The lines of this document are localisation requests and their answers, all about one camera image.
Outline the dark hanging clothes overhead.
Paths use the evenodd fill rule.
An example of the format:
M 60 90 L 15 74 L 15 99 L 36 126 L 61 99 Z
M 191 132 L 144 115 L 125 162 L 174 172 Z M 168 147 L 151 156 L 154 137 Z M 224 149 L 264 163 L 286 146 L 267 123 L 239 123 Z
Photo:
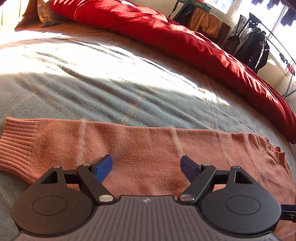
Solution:
M 270 6 L 269 2 L 270 1 L 251 1 L 252 9 L 250 12 L 261 20 L 266 27 L 272 29 L 282 11 L 285 13 L 287 9 L 285 9 L 286 6 L 282 4 L 281 1 L 279 1 L 278 5 L 273 5 L 273 7 Z

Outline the dark wooden cabinet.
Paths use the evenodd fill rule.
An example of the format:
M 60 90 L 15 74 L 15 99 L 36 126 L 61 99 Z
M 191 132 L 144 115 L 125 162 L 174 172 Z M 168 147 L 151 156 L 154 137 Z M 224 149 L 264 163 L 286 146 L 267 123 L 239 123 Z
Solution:
M 229 30 L 229 25 L 227 25 L 217 16 L 208 13 L 203 18 L 201 18 L 198 32 L 220 46 L 225 40 Z

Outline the orange cloth on cabinet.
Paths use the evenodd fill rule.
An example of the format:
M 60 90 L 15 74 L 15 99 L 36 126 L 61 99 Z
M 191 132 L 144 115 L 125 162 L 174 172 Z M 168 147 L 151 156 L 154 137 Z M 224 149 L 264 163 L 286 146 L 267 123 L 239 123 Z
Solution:
M 201 28 L 202 32 L 217 38 L 222 25 L 223 21 L 214 14 L 201 8 L 195 8 L 189 20 L 188 28 L 196 32 Z

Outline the red duvet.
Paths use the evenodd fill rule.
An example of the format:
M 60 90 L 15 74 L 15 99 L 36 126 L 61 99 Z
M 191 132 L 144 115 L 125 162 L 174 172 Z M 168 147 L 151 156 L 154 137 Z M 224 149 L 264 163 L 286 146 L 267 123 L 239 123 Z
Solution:
M 115 32 L 179 59 L 242 97 L 262 113 L 292 144 L 295 114 L 266 81 L 201 33 L 157 11 L 123 1 L 52 1 L 50 9 L 64 18 Z

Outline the blue plaid bed sheet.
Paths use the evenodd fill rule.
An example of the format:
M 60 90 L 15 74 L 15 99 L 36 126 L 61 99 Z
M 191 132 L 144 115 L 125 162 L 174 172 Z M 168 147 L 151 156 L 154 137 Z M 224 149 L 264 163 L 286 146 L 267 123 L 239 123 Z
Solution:
M 1 136 L 7 118 L 253 133 L 289 142 L 238 94 L 182 61 L 108 31 L 67 22 L 1 31 Z M 30 186 L 1 169 L 1 240 L 19 231 L 15 200 Z

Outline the green box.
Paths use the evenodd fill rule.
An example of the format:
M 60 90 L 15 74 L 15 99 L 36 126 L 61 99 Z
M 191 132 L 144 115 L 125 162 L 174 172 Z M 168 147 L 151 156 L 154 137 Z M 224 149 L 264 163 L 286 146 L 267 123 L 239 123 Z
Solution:
M 195 0 L 179 0 L 180 3 L 182 4 L 191 4 L 197 8 L 201 8 L 205 11 L 207 11 L 208 13 L 211 11 L 211 7 L 209 5 L 207 5 L 204 2 L 201 1 L 195 1 Z

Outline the beige pillow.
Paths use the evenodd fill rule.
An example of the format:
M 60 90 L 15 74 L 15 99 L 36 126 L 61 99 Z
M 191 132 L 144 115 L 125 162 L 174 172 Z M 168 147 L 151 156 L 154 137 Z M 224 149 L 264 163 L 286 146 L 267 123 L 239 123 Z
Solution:
M 67 21 L 66 18 L 51 10 L 51 2 L 42 0 L 29 1 L 26 11 L 22 15 L 22 20 L 16 25 L 15 30 L 36 23 L 37 21 L 41 23 L 41 28 L 55 26 Z

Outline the orange knit sweater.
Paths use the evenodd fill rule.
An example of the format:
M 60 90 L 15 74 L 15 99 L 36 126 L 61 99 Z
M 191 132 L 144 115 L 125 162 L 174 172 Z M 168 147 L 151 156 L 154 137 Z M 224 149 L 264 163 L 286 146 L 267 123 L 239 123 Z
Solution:
M 182 156 L 218 170 L 240 166 L 280 204 L 295 205 L 295 182 L 281 148 L 253 133 L 141 128 L 93 121 L 7 118 L 1 136 L 1 169 L 30 186 L 52 167 L 73 170 L 113 159 L 103 186 L 115 197 L 79 228 L 63 235 L 17 240 L 295 240 L 295 223 L 279 220 L 272 232 L 231 236 L 210 226 L 197 207 L 178 202 L 190 182 Z

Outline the metal clothes rack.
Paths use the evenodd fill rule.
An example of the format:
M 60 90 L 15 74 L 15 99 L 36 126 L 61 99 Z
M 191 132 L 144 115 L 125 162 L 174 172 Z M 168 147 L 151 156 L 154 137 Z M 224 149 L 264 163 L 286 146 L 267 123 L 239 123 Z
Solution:
M 295 56 L 290 54 L 290 51 L 283 45 L 277 35 L 274 34 L 276 28 L 278 28 L 277 22 L 274 24 L 272 30 L 270 30 L 260 19 L 258 19 L 252 13 L 249 13 L 249 18 L 246 21 L 243 21 L 245 16 L 240 15 L 238 25 L 239 28 L 235 28 L 235 32 L 238 35 L 242 35 L 245 29 L 257 29 L 266 32 L 266 41 L 269 44 L 269 57 L 273 60 L 274 64 L 281 69 L 285 77 L 283 80 L 287 80 L 289 77 L 289 82 L 286 84 L 286 90 L 282 94 L 284 98 L 288 98 L 295 93 Z

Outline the black hanging jacket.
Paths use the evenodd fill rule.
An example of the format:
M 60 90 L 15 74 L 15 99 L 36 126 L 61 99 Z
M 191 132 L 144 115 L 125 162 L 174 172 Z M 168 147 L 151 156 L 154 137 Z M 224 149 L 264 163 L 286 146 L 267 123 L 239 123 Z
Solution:
M 223 50 L 234 56 L 237 60 L 249 67 L 254 73 L 267 64 L 269 44 L 266 32 L 255 27 L 244 38 L 231 36 L 223 45 Z

